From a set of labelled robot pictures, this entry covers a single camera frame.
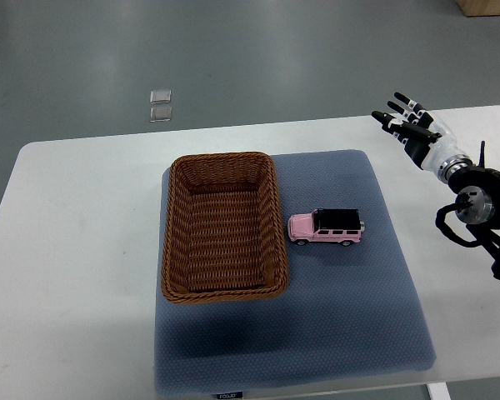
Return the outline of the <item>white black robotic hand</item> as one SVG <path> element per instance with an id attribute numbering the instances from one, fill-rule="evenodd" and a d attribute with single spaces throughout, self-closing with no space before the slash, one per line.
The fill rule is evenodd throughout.
<path id="1" fill-rule="evenodd" d="M 396 138 L 413 163 L 433 173 L 442 183 L 460 168 L 473 164 L 458 148 L 457 139 L 448 125 L 421 103 L 395 92 L 387 106 L 391 113 L 373 111 L 371 116 L 381 129 Z"/>

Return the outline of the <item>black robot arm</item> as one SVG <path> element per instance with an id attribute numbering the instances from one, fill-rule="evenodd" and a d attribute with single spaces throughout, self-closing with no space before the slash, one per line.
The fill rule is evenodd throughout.
<path id="1" fill-rule="evenodd" d="M 492 275 L 500 281 L 500 172 L 485 167 L 485 142 L 481 142 L 479 164 L 458 162 L 446 174 L 455 201 L 437 211 L 435 225 L 452 242 L 465 248 L 484 248 L 492 257 Z M 454 213 L 474 239 L 468 241 L 446 224 Z"/>

